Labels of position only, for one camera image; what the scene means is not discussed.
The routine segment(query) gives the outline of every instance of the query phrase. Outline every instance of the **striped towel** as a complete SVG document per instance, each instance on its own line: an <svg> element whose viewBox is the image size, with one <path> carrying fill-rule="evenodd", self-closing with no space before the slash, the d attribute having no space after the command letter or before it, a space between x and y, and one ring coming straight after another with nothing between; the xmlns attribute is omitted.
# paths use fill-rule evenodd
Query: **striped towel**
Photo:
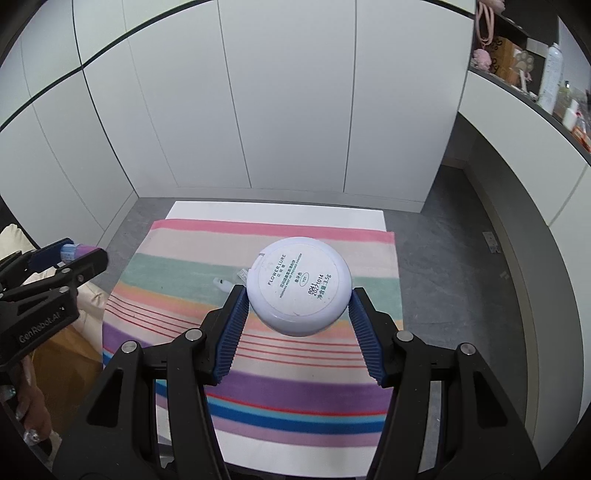
<svg viewBox="0 0 591 480"><path fill-rule="evenodd" d="M348 263L353 286L364 287L376 309L402 328L393 233L159 220L107 303L105 363L128 339L156 345L200 325L228 296L213 284L215 277L238 282L237 272L249 268L260 250L290 236L317 238L333 247ZM251 311L231 372L206 392L218 432L321 447L375 447L391 396L368 375L346 312L324 332L291 338L263 325ZM165 383L159 381L162 408L165 396Z"/></svg>

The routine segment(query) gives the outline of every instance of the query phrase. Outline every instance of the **blue stripe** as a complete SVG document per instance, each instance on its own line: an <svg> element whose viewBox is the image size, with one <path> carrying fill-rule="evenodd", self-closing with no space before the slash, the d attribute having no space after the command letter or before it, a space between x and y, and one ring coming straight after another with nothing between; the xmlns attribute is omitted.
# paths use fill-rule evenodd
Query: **blue stripe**
<svg viewBox="0 0 591 480"><path fill-rule="evenodd" d="M275 419L306 421L313 423L372 423L384 422L386 415L360 415L360 416L325 416L322 414L314 415L307 413L292 413L286 411L268 410L266 408L251 407L249 405L242 405L233 401L223 400L221 398L208 397L209 405L217 405L220 407L236 410L251 415L260 417L272 417Z"/></svg>
<svg viewBox="0 0 591 480"><path fill-rule="evenodd" d="M239 412L216 404L209 404L209 413L223 419L238 421L248 425L266 429L283 430L286 432L317 433L323 435L351 435L357 433L379 433L384 426L383 421L367 423L318 423L313 421L294 421L261 417L250 413Z"/></svg>
<svg viewBox="0 0 591 480"><path fill-rule="evenodd" d="M103 353L106 364L111 359ZM156 393L166 398L166 381L156 380ZM321 417L305 414L290 414L263 410L235 404L219 398L207 399L209 413L216 417L233 420L256 427L283 430L286 432L317 433L324 435L351 435L358 433L380 433L385 416L370 417Z"/></svg>

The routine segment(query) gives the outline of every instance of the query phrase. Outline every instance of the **person's hand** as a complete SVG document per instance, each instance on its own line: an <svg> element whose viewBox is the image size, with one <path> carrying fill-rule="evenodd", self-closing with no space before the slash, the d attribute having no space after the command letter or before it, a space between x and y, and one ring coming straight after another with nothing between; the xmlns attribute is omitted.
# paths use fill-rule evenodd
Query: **person's hand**
<svg viewBox="0 0 591 480"><path fill-rule="evenodd" d="M26 356L22 361L21 385L18 389L17 420L24 418L25 435L30 443L38 443L51 433L51 417L45 407L43 392L37 386L33 362Z"/></svg>

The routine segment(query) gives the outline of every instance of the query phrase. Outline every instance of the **purple stripe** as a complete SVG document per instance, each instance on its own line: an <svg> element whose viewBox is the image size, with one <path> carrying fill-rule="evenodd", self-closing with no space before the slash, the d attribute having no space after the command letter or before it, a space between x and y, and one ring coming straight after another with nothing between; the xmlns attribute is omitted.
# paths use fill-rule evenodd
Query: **purple stripe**
<svg viewBox="0 0 591 480"><path fill-rule="evenodd" d="M156 395L156 405L168 410L168 400L162 395Z"/></svg>
<svg viewBox="0 0 591 480"><path fill-rule="evenodd" d="M259 377L230 371L217 387L206 391L262 408L311 413L385 413L391 389L377 384L325 384Z"/></svg>
<svg viewBox="0 0 591 480"><path fill-rule="evenodd" d="M103 322L103 348L111 353L115 353L127 340L135 340L142 346L142 348L152 346L145 340L139 340L131 336L129 333L122 332L107 322Z"/></svg>
<svg viewBox="0 0 591 480"><path fill-rule="evenodd" d="M283 432L238 423L237 421L212 417L213 427L222 432L234 433L243 437L266 440L267 442L288 443L311 447L375 447L380 433L360 433L357 435L318 435L315 433Z"/></svg>

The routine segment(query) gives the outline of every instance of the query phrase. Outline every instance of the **white plastic piece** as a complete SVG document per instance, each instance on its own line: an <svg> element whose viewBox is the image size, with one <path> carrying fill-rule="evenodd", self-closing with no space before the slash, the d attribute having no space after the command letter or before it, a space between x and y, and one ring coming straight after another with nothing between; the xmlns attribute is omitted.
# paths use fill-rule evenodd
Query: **white plastic piece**
<svg viewBox="0 0 591 480"><path fill-rule="evenodd" d="M213 284L219 288L222 292L230 293L234 288L234 283L228 280L222 280L221 278L214 278Z"/></svg>
<svg viewBox="0 0 591 480"><path fill-rule="evenodd" d="M242 280L244 282L244 284L246 285L246 278L248 277L248 270L246 268L243 268L242 270L240 270L240 272L238 272L236 274L238 276L238 278L240 278L240 280Z"/></svg>
<svg viewBox="0 0 591 480"><path fill-rule="evenodd" d="M313 238L284 238L264 248L246 279L252 308L268 327L289 336L328 328L345 311L352 290L347 263Z"/></svg>
<svg viewBox="0 0 591 480"><path fill-rule="evenodd" d="M566 109L562 124L566 127L569 132L572 132L574 126L577 124L577 112L579 111L579 103L577 100L573 100L570 103L570 107Z"/></svg>

